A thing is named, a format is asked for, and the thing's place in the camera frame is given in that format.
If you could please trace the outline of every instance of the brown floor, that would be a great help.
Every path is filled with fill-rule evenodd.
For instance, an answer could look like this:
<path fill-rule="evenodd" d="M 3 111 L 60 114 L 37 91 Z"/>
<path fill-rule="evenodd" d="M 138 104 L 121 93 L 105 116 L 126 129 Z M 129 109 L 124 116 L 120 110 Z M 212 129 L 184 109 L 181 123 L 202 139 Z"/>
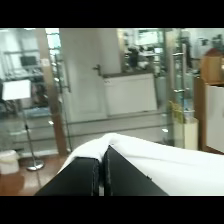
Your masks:
<path fill-rule="evenodd" d="M 66 157 L 42 157 L 45 162 L 39 171 L 27 171 L 26 162 L 20 160 L 20 171 L 15 174 L 0 175 L 0 196 L 31 196 L 48 183 L 59 171 Z"/>

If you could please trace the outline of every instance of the stand pole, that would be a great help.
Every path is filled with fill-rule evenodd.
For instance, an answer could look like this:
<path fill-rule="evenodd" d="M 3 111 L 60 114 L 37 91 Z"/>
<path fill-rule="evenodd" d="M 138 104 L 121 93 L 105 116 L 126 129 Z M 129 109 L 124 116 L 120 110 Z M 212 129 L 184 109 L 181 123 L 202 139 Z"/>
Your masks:
<path fill-rule="evenodd" d="M 41 160 L 41 159 L 36 159 L 35 156 L 34 156 L 33 144 L 32 144 L 32 141 L 31 141 L 29 127 L 28 127 L 28 124 L 27 124 L 26 115 L 24 113 L 21 100 L 20 100 L 20 105 L 21 105 L 21 111 L 22 111 L 22 115 L 23 115 L 24 127 L 25 127 L 25 130 L 26 130 L 27 139 L 28 139 L 28 142 L 29 142 L 30 151 L 31 151 L 31 154 L 32 154 L 32 159 L 33 159 L 33 161 L 29 162 L 26 169 L 29 170 L 29 171 L 39 170 L 39 169 L 43 168 L 44 161 Z"/>

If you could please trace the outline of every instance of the music stand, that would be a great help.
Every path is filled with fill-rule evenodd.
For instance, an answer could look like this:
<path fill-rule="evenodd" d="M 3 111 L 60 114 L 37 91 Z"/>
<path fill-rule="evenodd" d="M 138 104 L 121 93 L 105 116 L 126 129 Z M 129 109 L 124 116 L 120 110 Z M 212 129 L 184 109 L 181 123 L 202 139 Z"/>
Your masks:
<path fill-rule="evenodd" d="M 22 99 L 31 98 L 31 82 L 30 80 L 11 81 L 3 83 L 3 100 L 20 100 L 21 111 L 24 121 L 24 128 L 26 130 L 27 139 L 30 146 L 33 161 L 30 161 L 27 170 L 35 171 L 44 166 L 44 162 L 41 159 L 37 159 L 34 156 L 33 145 L 29 133 L 29 127 L 26 120 L 26 115 L 22 106 Z"/>

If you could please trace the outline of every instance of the stand base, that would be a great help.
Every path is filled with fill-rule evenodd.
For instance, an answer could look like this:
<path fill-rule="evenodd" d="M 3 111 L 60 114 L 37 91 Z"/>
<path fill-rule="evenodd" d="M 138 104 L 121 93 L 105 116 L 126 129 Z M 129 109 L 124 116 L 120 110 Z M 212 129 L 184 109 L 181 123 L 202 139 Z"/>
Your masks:
<path fill-rule="evenodd" d="M 35 159 L 35 164 L 33 160 L 30 161 L 26 169 L 29 171 L 36 171 L 36 170 L 40 170 L 43 167 L 44 167 L 44 161 L 41 159 Z"/>

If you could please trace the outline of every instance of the trash can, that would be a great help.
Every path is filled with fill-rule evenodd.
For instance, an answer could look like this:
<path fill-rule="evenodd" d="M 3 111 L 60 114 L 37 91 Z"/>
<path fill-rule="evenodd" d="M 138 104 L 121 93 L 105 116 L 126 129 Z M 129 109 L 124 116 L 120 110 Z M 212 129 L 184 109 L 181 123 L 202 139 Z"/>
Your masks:
<path fill-rule="evenodd" d="M 0 152 L 0 173 L 11 174 L 19 171 L 19 156 L 14 150 Z"/>

